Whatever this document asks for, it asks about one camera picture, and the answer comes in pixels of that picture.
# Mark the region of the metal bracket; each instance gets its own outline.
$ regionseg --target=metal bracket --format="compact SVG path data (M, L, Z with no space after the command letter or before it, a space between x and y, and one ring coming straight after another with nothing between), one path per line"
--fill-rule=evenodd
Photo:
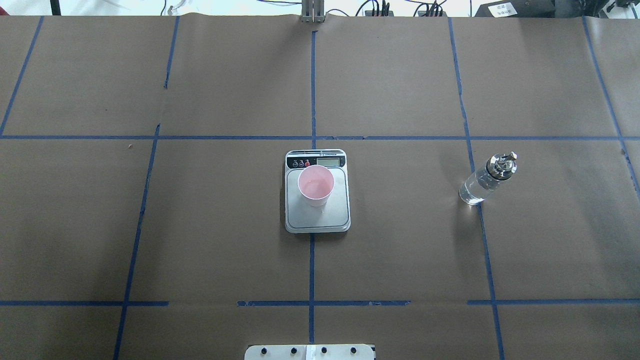
M324 22L324 0L301 0L302 22Z

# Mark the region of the scale control panel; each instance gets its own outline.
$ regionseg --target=scale control panel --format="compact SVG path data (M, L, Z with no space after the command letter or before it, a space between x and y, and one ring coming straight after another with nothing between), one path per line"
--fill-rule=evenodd
M285 159L287 168L291 169L305 168L311 165L344 167L346 162L346 154L339 149L289 151Z

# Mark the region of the white mounting plate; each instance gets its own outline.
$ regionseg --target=white mounting plate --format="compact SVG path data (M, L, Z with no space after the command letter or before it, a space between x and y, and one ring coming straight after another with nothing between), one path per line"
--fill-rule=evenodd
M370 345L253 345L246 349L244 360L375 360L376 353Z
M287 166L287 158L335 158L344 157L343 166L329 166L333 174L334 186L331 195L323 206L313 207L305 201L298 190L298 178L302 168ZM346 154L339 149L291 151L285 157L285 227L294 234L299 233L339 233L347 231L351 226L351 209L349 208L349 179L347 173Z

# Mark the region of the table surface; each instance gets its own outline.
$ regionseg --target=table surface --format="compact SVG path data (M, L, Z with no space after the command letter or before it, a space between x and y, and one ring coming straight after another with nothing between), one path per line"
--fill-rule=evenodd
M638 31L2 17L0 357L640 357ZM313 148L348 155L346 233L284 229L284 154Z

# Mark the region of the white bracket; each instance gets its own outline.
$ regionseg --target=white bracket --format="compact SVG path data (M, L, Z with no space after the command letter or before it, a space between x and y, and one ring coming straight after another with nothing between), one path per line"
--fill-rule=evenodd
M324 0L301 0L302 22L324 22Z
M372 345L253 345L246 349L244 360L375 360Z

